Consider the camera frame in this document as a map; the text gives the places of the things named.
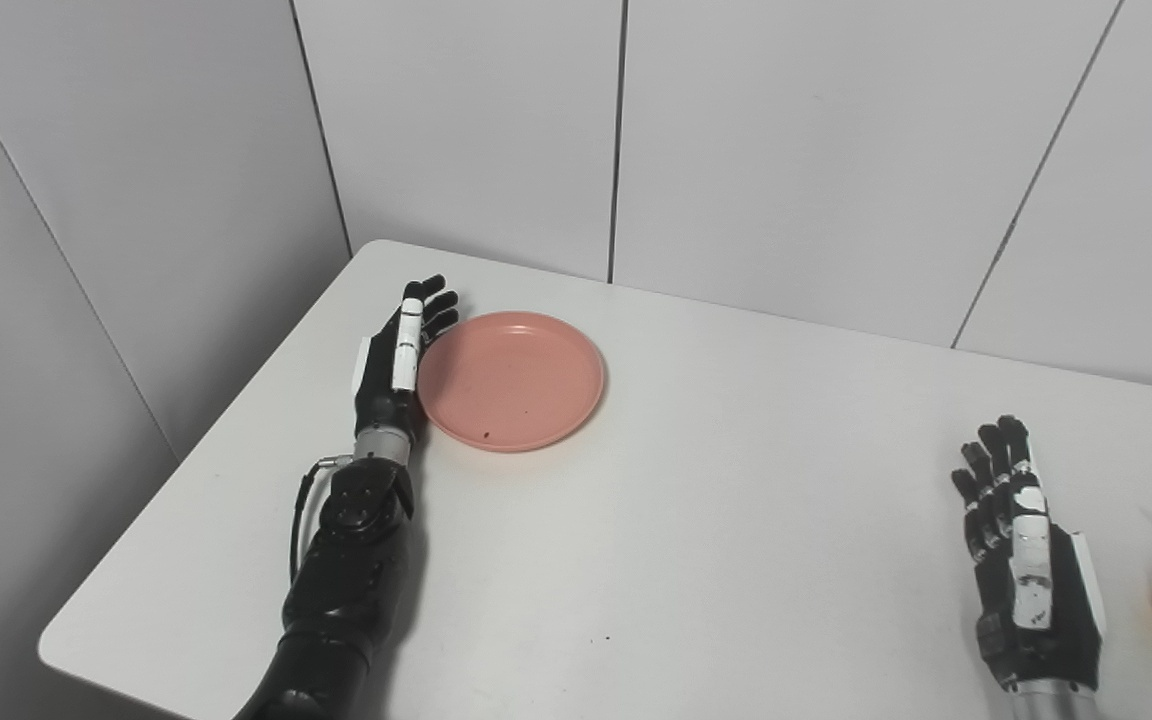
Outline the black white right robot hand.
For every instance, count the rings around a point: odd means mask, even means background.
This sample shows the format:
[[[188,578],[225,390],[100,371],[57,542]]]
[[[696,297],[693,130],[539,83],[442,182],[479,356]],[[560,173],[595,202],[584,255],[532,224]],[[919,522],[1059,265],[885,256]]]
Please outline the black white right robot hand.
[[[963,500],[963,538],[973,564],[980,614],[975,639],[1006,691],[1056,682],[1076,691],[1100,685],[1102,609],[1085,543],[1053,520],[1014,415],[980,425],[952,471]]]

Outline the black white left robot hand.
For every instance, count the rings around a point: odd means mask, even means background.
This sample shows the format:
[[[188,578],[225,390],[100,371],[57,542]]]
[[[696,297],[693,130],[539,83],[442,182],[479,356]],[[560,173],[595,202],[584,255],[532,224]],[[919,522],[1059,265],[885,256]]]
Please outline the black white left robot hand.
[[[420,439],[422,430],[429,424],[415,391],[396,388],[393,384],[407,300],[420,302],[420,314],[416,314],[414,319],[415,365],[424,359],[430,344],[458,323],[460,296],[457,291],[448,290],[442,274],[431,275],[425,281],[411,281],[404,287],[396,310],[381,325],[381,329],[370,338],[364,374],[353,397],[353,437],[361,435],[366,430],[397,429],[402,430],[408,442],[415,445]]]

